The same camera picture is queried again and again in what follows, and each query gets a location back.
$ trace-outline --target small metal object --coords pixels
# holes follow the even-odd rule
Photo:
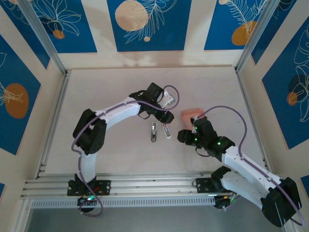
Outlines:
[[[156,122],[153,122],[153,126],[151,129],[151,142],[156,141]]]
[[[162,123],[163,125],[163,130],[164,130],[164,134],[166,135],[167,138],[170,138],[170,132],[169,132],[169,128],[165,123]]]

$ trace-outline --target white robotic arm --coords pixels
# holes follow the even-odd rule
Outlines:
[[[192,119],[193,130],[181,130],[178,140],[186,145],[203,148],[209,156],[217,158],[224,165],[212,173],[211,178],[198,178],[197,191],[207,192],[234,192],[257,205],[264,216],[274,225],[281,227],[295,214],[291,202],[297,209],[301,208],[301,202],[296,183],[290,179],[281,179],[260,167],[253,160],[226,137],[218,136],[206,117]],[[231,202],[223,199],[218,201],[215,207],[225,208]]]
[[[175,98],[166,90],[151,83],[146,90],[132,93],[124,101],[114,106],[95,112],[90,109],[85,110],[73,133],[73,137],[77,138],[76,145],[78,146],[81,159],[80,170],[76,173],[77,178],[75,178],[75,183],[71,182],[73,186],[70,186],[70,188],[76,189],[78,188],[76,186],[83,187],[81,176],[83,176],[86,183],[95,180],[97,154],[104,144],[105,132],[110,127],[142,112],[154,115],[162,123],[170,123],[174,119],[173,114],[169,111],[158,111],[155,108],[164,109],[167,105],[171,105],[174,102]],[[91,123],[92,128],[89,125],[82,134],[79,134],[94,118],[97,119]],[[83,189],[87,191],[85,188],[78,188],[75,192],[78,195],[83,194]]]

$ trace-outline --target purple cable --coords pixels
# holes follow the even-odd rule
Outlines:
[[[85,184],[85,186],[87,187],[87,189],[91,192],[91,194],[96,198],[96,200],[99,202],[100,206],[101,206],[101,210],[98,214],[84,214],[82,212],[82,204],[79,206],[79,210],[80,210],[80,213],[82,215],[85,215],[85,216],[88,216],[88,217],[98,217],[100,216],[102,213],[103,213],[103,205],[102,205],[102,202],[101,200],[99,199],[99,197],[94,193],[94,191],[90,188],[90,186],[87,184],[87,182],[85,181],[84,179],[84,176],[82,174],[82,168],[81,168],[81,163],[82,163],[82,153],[81,151],[77,150],[74,148],[77,140],[79,139],[79,137],[82,135],[82,133],[90,126],[91,123],[93,123],[94,121],[96,121],[98,118],[100,118],[101,116],[109,113],[110,111],[113,111],[121,106],[124,106],[124,105],[127,105],[127,104],[133,104],[133,103],[143,103],[145,105],[148,105],[148,106],[151,106],[152,108],[156,109],[156,110],[161,110],[161,111],[169,111],[169,110],[172,110],[172,109],[175,109],[175,107],[179,104],[179,100],[180,100],[180,96],[179,96],[179,91],[172,85],[167,85],[165,86],[163,89],[167,88],[167,87],[170,87],[170,88],[173,88],[176,93],[177,93],[177,102],[176,104],[169,108],[169,109],[162,109],[162,108],[159,108],[159,107],[156,107],[156,106],[153,106],[151,104],[149,104],[148,102],[145,102],[145,101],[128,101],[126,103],[121,103],[119,105],[116,105],[110,109],[108,109],[106,112],[103,112],[101,114],[99,114],[98,116],[96,116],[94,119],[90,120],[82,129],[81,131],[77,134],[76,138],[74,139],[73,143],[72,143],[72,146],[71,146],[71,150],[74,151],[74,152],[77,152],[79,154],[79,158],[78,158],[78,171],[79,171],[79,174],[80,174],[80,177],[81,177],[81,180],[82,182]]]
[[[235,109],[231,108],[231,107],[228,107],[228,106],[225,106],[225,105],[217,105],[217,106],[214,106],[208,110],[206,110],[204,113],[202,113],[201,115],[199,115],[197,118],[200,118],[202,117],[203,115],[205,115],[206,113],[208,113],[210,110],[213,110],[213,109],[216,109],[216,108],[226,108],[226,109],[229,109],[229,110],[232,110],[234,111],[242,120],[243,124],[244,124],[244,127],[245,127],[245,132],[244,132],[244,135],[239,143],[239,146],[238,146],[238,152],[239,152],[239,156],[247,163],[249,164],[250,166],[252,166],[254,169],[256,169],[260,174],[262,174],[265,178],[269,178],[269,175],[267,175],[266,173],[264,173],[261,169],[259,169],[257,166],[255,166],[253,163],[251,163],[250,161],[248,161],[241,153],[241,146],[247,136],[247,131],[248,131],[248,128],[247,128],[247,123],[245,121],[245,119],[243,118],[243,116]],[[305,226],[305,220],[303,218],[303,216],[301,215],[300,211],[298,210],[297,206],[295,205],[295,203],[293,202],[293,200],[290,198],[290,196],[286,193],[286,191],[284,191],[284,189],[278,185],[272,178],[271,178],[271,183],[273,183],[283,194],[284,196],[287,198],[287,200],[289,201],[289,203],[292,205],[293,209],[295,210],[295,212],[297,212],[300,220],[301,220],[301,223],[299,223],[298,221],[295,221],[293,218],[291,218],[291,221],[296,223],[297,225],[299,226],[302,226],[304,227]]]

